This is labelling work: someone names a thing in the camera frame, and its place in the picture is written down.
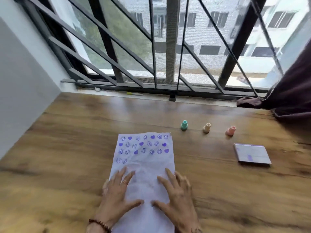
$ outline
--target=wooden surface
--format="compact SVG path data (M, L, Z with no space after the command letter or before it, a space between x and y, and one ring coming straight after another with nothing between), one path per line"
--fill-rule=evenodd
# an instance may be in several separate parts
M310 130L283 127L265 110L70 93L0 161L0 232L85 232L118 133L151 131L172 134L204 232L311 232ZM239 165L234 143L264 145L271 168Z

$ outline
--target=purple ink stain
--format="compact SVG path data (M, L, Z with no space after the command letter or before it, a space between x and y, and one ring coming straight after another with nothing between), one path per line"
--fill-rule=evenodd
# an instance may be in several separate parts
M251 161L251 162L253 161L252 156L251 156L251 155L249 155L249 154L247 155L247 159L248 159L249 161Z

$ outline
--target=person's right hand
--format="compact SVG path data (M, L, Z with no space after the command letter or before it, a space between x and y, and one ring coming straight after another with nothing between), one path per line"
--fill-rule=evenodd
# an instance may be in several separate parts
M172 172L165 168L169 180L157 176L169 194L169 203L158 200L151 202L152 206L159 208L171 220L181 233L201 232L200 223L192 202L192 188L185 176L179 172Z

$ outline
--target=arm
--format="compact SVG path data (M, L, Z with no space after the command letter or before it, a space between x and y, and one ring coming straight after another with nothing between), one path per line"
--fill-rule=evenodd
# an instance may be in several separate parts
M175 172L175 176L166 168L169 181L158 176L169 195L169 203L153 200L151 204L159 208L171 220L180 233L202 233L193 202L192 188L185 176Z
M124 199L127 184L135 174L135 171L130 172L122 181L125 172L126 167L121 171L117 171L109 181L106 180L103 185L103 199L93 218L104 223L110 229L126 212L144 203L143 200L127 202ZM107 231L99 224L91 223L86 228L86 233L107 233Z

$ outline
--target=person's left hand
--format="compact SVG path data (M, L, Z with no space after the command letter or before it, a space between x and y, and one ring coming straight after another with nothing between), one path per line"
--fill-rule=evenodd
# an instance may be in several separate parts
M135 174L135 171L130 172L122 181L125 171L126 167L122 168L121 171L117 171L103 185L103 199L95 214L95 219L108 227L113 227L126 212L144 203L144 200L127 202L124 199L127 185Z

